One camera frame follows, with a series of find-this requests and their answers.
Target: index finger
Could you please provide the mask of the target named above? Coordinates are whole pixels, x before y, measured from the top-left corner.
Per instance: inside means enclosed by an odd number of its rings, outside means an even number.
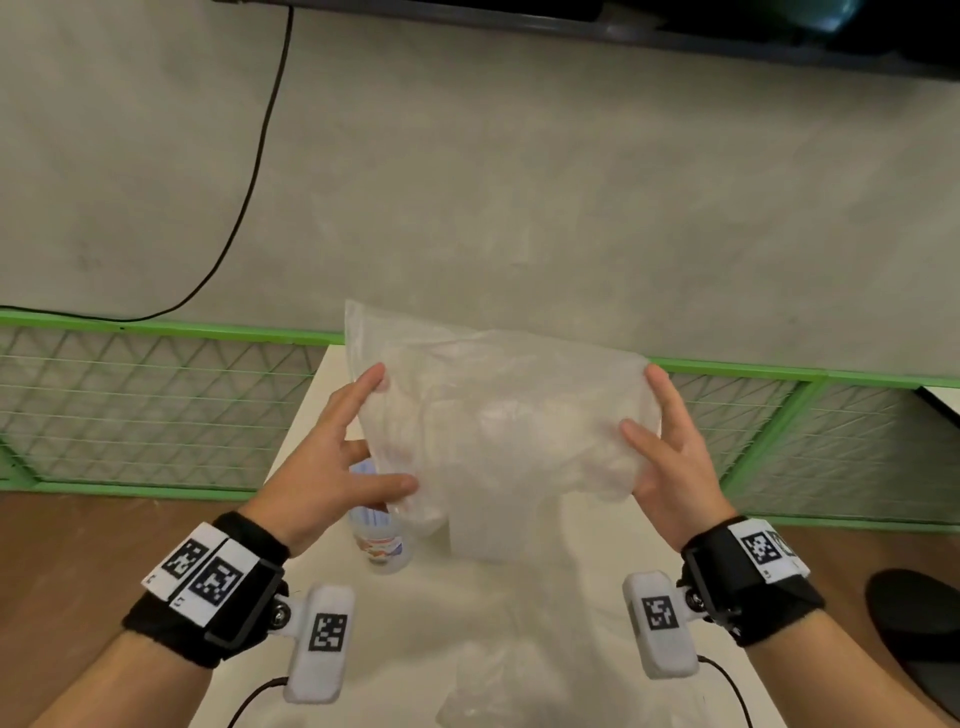
[[[355,382],[344,387],[339,397],[327,404],[320,415],[320,422],[346,429],[386,374],[387,368],[383,364],[371,366]]]
[[[656,364],[648,364],[643,374],[654,391],[660,409],[663,410],[664,427],[671,425],[684,430],[695,430],[697,427],[690,413],[686,411],[684,397],[670,381],[670,375]]]

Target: bottle label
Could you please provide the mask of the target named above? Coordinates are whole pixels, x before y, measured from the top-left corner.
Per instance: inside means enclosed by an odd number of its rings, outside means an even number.
[[[383,566],[403,553],[403,541],[399,536],[392,539],[361,539],[359,536],[354,538],[371,563],[378,566]]]

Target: green metal frame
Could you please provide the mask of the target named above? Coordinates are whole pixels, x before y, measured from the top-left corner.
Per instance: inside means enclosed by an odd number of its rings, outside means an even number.
[[[302,329],[255,328],[208,324],[188,324],[170,321],[145,321],[119,324],[106,321],[88,321],[66,316],[0,311],[0,326],[61,328],[77,331],[108,333],[140,333],[153,336],[188,336],[232,341],[296,344],[304,346],[343,345],[344,334]],[[849,384],[867,387],[916,389],[918,387],[960,388],[960,378],[941,376],[900,376],[863,372],[844,372],[804,367],[764,366],[729,362],[698,361],[650,357],[668,372],[729,377],[754,377],[797,382],[793,391],[776,414],[760,429],[739,457],[723,474],[721,485],[728,495],[736,495],[748,478],[756,473],[764,458],[777,445],[810,406],[831,384]],[[80,494],[90,496],[128,496],[152,498],[180,498],[195,500],[237,501],[249,498],[254,491],[188,486],[144,486],[44,481],[37,477],[5,443],[0,441],[0,464],[12,473],[0,479],[0,492]],[[914,531],[923,533],[960,533],[960,524],[929,522],[866,521],[845,518],[807,518],[780,514],[752,514],[778,525],[815,525],[876,530]]]

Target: person's left hand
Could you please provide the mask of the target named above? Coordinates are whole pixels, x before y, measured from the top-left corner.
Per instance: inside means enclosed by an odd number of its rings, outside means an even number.
[[[239,512],[290,548],[307,550],[354,506],[376,507],[415,493],[409,474],[360,475],[349,471],[370,457],[366,440],[347,441],[347,426],[386,375],[375,364],[355,382],[330,395],[320,419],[303,441]]]

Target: wire mesh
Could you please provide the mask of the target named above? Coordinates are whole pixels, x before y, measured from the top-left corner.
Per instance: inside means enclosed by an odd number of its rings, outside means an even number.
[[[0,328],[0,432],[42,480],[255,489],[324,351]]]
[[[960,429],[909,390],[831,385],[736,505],[755,513],[960,522]]]
[[[783,404],[796,382],[780,379],[674,374],[693,421],[722,475]]]

